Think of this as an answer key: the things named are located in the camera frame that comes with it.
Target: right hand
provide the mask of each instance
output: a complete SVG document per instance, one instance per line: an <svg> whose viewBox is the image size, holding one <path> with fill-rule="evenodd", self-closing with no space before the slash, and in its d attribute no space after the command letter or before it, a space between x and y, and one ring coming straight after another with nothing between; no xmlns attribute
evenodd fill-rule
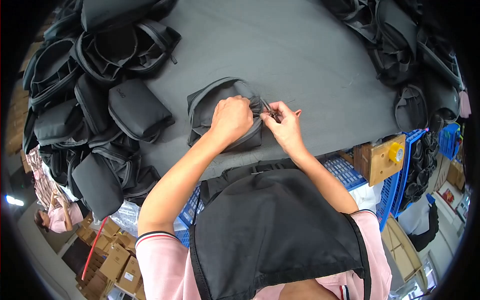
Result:
<svg viewBox="0 0 480 300"><path fill-rule="evenodd" d="M263 112L260 117L265 125L272 131L276 141L283 151L290 157L307 151L300 133L299 116L301 110L291 111L282 101L270 103L270 108L278 114L281 123L277 123L268 112Z"/></svg>

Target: pink shirt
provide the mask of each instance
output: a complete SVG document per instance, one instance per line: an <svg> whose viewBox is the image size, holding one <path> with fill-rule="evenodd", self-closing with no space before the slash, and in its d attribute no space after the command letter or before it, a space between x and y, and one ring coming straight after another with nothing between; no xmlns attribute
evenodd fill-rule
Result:
<svg viewBox="0 0 480 300"><path fill-rule="evenodd" d="M382 246L377 217L371 211L353 213L362 233L372 275L371 300L384 300L390 291L392 273ZM200 300L193 275L190 251L167 233L142 235L135 245L148 300ZM341 300L363 299L363 279L353 271L317 278L317 282ZM254 300L277 300L284 284L265 287Z"/></svg>
<svg viewBox="0 0 480 300"><path fill-rule="evenodd" d="M57 233L62 233L67 231L65 227L65 212L63 207L54 208L52 204L48 207L48 216L50 217L50 226L49 228ZM78 207L78 204L75 202L70 203L70 207L68 208L68 215L70 216L70 220L72 220L72 225L80 223L83 221L84 217L82 216L82 212Z"/></svg>

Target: black strap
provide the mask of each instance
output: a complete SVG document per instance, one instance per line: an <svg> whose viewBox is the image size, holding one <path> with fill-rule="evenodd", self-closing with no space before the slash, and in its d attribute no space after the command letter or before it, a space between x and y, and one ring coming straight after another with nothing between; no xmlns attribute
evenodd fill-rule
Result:
<svg viewBox="0 0 480 300"><path fill-rule="evenodd" d="M363 240L363 236L361 235L360 228L358 227L357 223L355 223L355 221L349 214L342 214L350 222L355 234L357 235L357 241L359 242L360 248L360 259L363 265L363 270L354 271L360 278L363 279L363 299L369 300L370 294L372 292L372 275L370 273L370 264L368 262L367 247L365 246L365 241Z"/></svg>

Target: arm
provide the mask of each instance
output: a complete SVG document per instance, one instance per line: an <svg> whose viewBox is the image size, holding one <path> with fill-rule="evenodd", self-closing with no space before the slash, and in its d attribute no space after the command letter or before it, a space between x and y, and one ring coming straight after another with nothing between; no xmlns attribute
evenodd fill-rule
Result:
<svg viewBox="0 0 480 300"><path fill-rule="evenodd" d="M201 175L228 145L253 125L250 101L241 96L221 100L210 130L156 184L145 199L138 218L138 235L151 231L174 234L173 222Z"/></svg>
<svg viewBox="0 0 480 300"><path fill-rule="evenodd" d="M68 203L61 201L60 204L63 207L63 213L65 214L65 228L67 231L73 230L72 219L70 219L70 215L68 214Z"/></svg>
<svg viewBox="0 0 480 300"><path fill-rule="evenodd" d="M301 110L294 113L281 101L270 103L270 107L278 112L281 123L275 122L266 112L261 114L261 118L272 131L285 153L307 174L325 200L336 211L347 214L358 211L357 203L342 183L305 148L300 133L299 116Z"/></svg>

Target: pile of black bags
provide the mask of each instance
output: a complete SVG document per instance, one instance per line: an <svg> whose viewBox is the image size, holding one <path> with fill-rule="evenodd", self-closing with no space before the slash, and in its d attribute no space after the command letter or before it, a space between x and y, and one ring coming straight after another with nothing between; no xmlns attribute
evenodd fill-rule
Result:
<svg viewBox="0 0 480 300"><path fill-rule="evenodd" d="M40 145L52 178L98 219L124 200L142 205L160 179L142 166L139 141L153 143L175 121L141 78L176 63L180 34L152 20L174 4L68 0L24 72L24 152Z"/></svg>
<svg viewBox="0 0 480 300"><path fill-rule="evenodd" d="M395 118L404 132L432 132L456 121L462 89L445 30L422 0L322 0L364 43L377 79L397 89Z"/></svg>

